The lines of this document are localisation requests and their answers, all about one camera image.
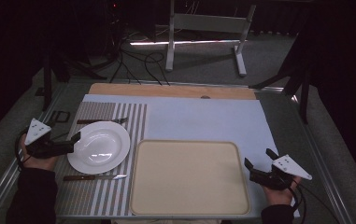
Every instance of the cable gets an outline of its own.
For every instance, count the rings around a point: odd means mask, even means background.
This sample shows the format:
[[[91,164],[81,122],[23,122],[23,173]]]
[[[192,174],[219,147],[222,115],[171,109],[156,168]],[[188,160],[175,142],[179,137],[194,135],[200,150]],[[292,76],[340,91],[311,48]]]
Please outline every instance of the cable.
[[[24,130],[22,130],[17,138],[15,139],[15,145],[14,145],[14,153],[15,153],[15,158],[17,159],[17,163],[18,163],[18,170],[21,171],[24,169],[23,164],[29,160],[31,157],[27,158],[25,161],[21,160],[21,156],[20,156],[20,142],[21,142],[21,137],[27,133],[29,130],[29,127],[26,127]]]
[[[303,217],[302,217],[302,222],[301,223],[304,223],[304,221],[306,220],[306,197],[304,196],[299,184],[294,181],[294,183],[297,184],[296,188],[299,190],[300,192],[300,195],[301,195],[301,201],[303,201]]]
[[[107,60],[103,63],[99,63],[99,64],[95,64],[95,65],[84,65],[82,63],[78,64],[80,65],[81,69],[91,69],[91,70],[98,70],[98,69],[102,69],[108,65],[113,64],[116,61],[116,57],[114,57],[114,55],[118,55],[119,53],[119,49],[121,47],[121,35],[122,35],[122,31],[124,29],[123,23],[120,19],[121,15],[118,15],[114,12],[112,12],[108,6],[107,6],[107,1],[105,0],[101,0],[101,1],[97,1],[94,2],[92,4],[91,7],[86,8],[87,12],[88,11],[92,11],[93,8],[96,5],[102,4],[102,8],[103,8],[103,13],[104,13],[104,17],[105,17],[105,23],[109,24],[109,31],[106,33],[106,43],[104,46],[104,49],[102,50],[103,52],[101,53],[101,55],[107,54]],[[74,16],[76,18],[76,21],[78,21],[78,13],[77,13],[77,9],[75,8],[75,6],[73,5],[73,3],[71,3],[71,7],[73,8],[73,12],[74,12]],[[82,33],[82,28],[80,26],[80,23],[78,22],[78,29],[79,29],[79,34],[82,37],[83,33]],[[112,47],[108,46],[109,41],[111,41],[112,43]]]
[[[131,56],[131,57],[133,57],[133,58],[135,58],[135,59],[141,61],[141,62],[143,62],[143,63],[145,64],[145,68],[146,68],[146,71],[148,72],[148,74],[149,74],[151,77],[153,77],[160,85],[163,85],[163,84],[161,83],[161,81],[160,81],[155,75],[153,75],[153,74],[151,73],[151,71],[148,69],[148,63],[157,63],[157,65],[158,65],[159,68],[160,68],[161,73],[163,74],[163,77],[164,77],[164,79],[165,79],[165,82],[170,86],[168,80],[166,79],[164,70],[163,70],[163,68],[160,66],[160,62],[164,59],[164,55],[163,55],[162,53],[160,53],[160,52],[152,52],[152,53],[146,55],[146,54],[142,54],[142,53],[131,52],[131,51],[124,50],[124,49],[121,49],[121,52],[122,52],[122,53],[125,53],[125,54],[127,54],[127,55],[129,55],[129,56]],[[138,57],[135,56],[135,54],[136,54],[136,55],[143,56],[143,57],[145,57],[145,59],[138,58]],[[156,60],[156,59],[154,59],[153,57],[151,57],[151,55],[154,55],[154,54],[159,54],[159,55],[161,55],[161,59]]]
[[[333,211],[326,205],[326,203],[324,203],[317,195],[315,195],[311,190],[309,190],[308,188],[306,188],[304,185],[300,184],[300,187],[305,189],[308,193],[310,193],[315,199],[317,199],[327,210],[328,212],[332,215],[332,217],[335,219],[335,221],[339,224],[340,221],[338,220],[338,218],[335,216],[335,214],[333,213]]]
[[[125,70],[127,70],[128,82],[131,83],[131,79],[128,76],[128,74],[130,74],[137,81],[137,83],[139,83],[139,85],[142,85],[142,83],[139,81],[139,79],[137,79],[136,76],[134,76],[134,74],[131,72],[131,70],[129,70],[128,66],[123,62],[122,55],[121,55],[121,63],[122,63],[122,65],[124,65]]]
[[[119,67],[117,67],[117,70],[114,72],[113,76],[111,76],[109,83],[113,82],[114,78],[116,77],[117,73],[119,72],[121,68],[122,62],[120,62]]]
[[[294,191],[293,191],[293,189],[292,189],[291,187],[288,187],[288,190],[291,192],[291,194],[292,194],[292,196],[293,196],[293,198],[294,198],[294,206],[293,206],[293,209],[296,210],[296,209],[299,207],[299,205],[300,205],[299,200],[298,200],[298,198],[297,198],[296,193],[294,193]]]

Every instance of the wooden board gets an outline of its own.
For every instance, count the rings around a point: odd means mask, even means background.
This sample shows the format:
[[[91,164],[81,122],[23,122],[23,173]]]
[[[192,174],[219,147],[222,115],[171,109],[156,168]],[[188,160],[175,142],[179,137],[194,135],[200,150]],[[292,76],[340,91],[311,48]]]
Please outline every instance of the wooden board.
[[[256,100],[253,90],[243,87],[160,86],[95,83],[91,86],[89,94],[191,98],[209,97],[212,99]]]

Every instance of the sleeve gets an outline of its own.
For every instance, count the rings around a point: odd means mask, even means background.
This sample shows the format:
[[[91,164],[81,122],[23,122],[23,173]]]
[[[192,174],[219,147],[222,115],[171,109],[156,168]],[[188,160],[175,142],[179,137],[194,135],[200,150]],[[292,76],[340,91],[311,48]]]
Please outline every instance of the sleeve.
[[[54,172],[23,169],[18,179],[18,190],[7,211],[6,223],[54,224],[57,192]]]
[[[294,220],[294,209],[286,204],[276,204],[262,211],[263,224],[291,224]]]

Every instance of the table leg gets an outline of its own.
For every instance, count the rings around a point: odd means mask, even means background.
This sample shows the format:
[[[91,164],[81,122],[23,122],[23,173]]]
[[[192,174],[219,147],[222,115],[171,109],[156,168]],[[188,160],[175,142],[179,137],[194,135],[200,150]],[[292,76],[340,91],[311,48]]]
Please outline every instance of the table leg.
[[[244,29],[242,30],[242,33],[241,33],[239,45],[234,47],[236,64],[238,65],[239,75],[242,77],[245,77],[247,75],[247,69],[245,68],[244,59],[242,57],[242,49],[244,48],[244,43],[248,36],[250,23],[252,21],[255,9],[256,9],[256,6],[254,6],[254,5],[250,6],[248,16],[246,17],[246,19],[244,21]]]
[[[43,55],[43,76],[44,76],[44,104],[43,104],[43,111],[46,111],[51,103],[51,96],[52,96],[52,89],[51,89],[51,68],[50,68],[50,45],[44,49]]]
[[[309,80],[311,79],[310,71],[306,71],[304,82],[302,84],[302,94],[300,100],[300,117],[303,120],[303,123],[308,124],[306,119],[306,107],[308,105],[308,93],[309,93]]]
[[[169,43],[168,43],[168,52],[166,53],[166,63],[165,63],[165,70],[167,72],[171,72],[174,67],[174,53],[175,53],[174,18],[175,18],[175,0],[171,0],[171,12],[169,17]]]

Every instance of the human arm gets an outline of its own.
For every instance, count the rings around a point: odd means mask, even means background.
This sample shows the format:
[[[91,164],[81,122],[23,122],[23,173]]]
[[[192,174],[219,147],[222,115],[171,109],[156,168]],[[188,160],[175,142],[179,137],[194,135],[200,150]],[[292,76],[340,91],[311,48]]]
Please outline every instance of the human arm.
[[[57,158],[37,159],[26,153],[25,135],[21,138],[23,169],[18,190],[8,208],[6,223],[56,222],[55,200],[58,191],[53,168]]]
[[[301,178],[296,176],[291,189],[295,190]],[[262,211],[263,224],[291,224],[293,222],[294,208],[291,207],[293,195],[289,189],[274,190],[263,187],[269,206]]]

